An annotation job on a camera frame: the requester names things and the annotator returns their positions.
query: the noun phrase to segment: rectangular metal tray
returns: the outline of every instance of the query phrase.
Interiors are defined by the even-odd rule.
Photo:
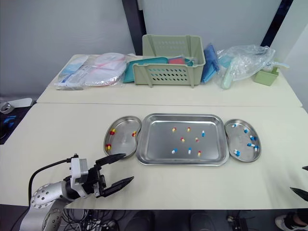
[[[224,124],[216,115],[151,114],[138,139],[136,155],[146,165],[220,166],[229,158]]]

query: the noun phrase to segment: floor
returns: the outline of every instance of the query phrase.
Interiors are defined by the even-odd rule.
[[[13,206],[13,205],[0,205],[0,231],[9,231],[17,218],[26,210],[25,206]],[[80,209],[75,209],[75,214],[81,212]],[[248,230],[258,231],[279,231],[275,226],[275,217],[286,214],[289,211],[295,210],[241,210],[240,217],[247,218]],[[128,210],[123,219],[119,221],[120,230],[123,231],[130,219],[137,213],[137,210]],[[174,221],[177,224],[181,221],[183,216],[188,211],[183,210],[154,210],[156,229],[159,231],[170,230],[166,224]],[[212,219],[216,231],[232,231],[230,224],[227,222],[227,216],[236,216],[238,210],[205,210]],[[116,211],[115,217],[121,217],[123,211]],[[20,227],[21,219],[17,222],[13,231],[18,231]],[[65,223],[59,228],[59,231],[63,231]]]

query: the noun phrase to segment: folded blue cloth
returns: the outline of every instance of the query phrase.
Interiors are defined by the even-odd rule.
[[[205,65],[202,71],[201,82],[207,83],[213,75],[219,71],[219,65],[216,50],[212,43],[208,44],[203,52],[205,56]]]

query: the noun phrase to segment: blue and white capsule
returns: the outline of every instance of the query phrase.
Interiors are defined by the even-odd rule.
[[[176,153],[177,151],[178,151],[178,149],[177,149],[177,148],[175,148],[175,149],[173,149],[173,150],[172,150],[172,152],[171,152],[171,153],[172,153],[172,154],[174,154],[174,153]]]
[[[240,152],[239,150],[237,150],[237,149],[235,149],[233,153],[234,153],[236,156],[240,156],[240,154],[241,154],[241,152]]]

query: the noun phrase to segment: plastic bag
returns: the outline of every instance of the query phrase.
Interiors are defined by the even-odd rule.
[[[120,53],[106,53],[96,57],[95,69],[92,70],[85,80],[88,86],[109,86],[116,84],[126,70],[127,62],[125,55]]]
[[[236,46],[218,51],[219,85],[228,89],[232,81],[253,76],[273,59],[275,50],[256,45]]]
[[[82,90],[84,86],[84,76],[90,71],[90,67],[85,67],[84,63],[89,55],[82,55],[67,64],[58,76],[55,86],[58,90]]]
[[[58,90],[83,90],[87,85],[114,85],[120,81],[126,64],[126,56],[120,53],[82,55],[64,68],[55,86]]]

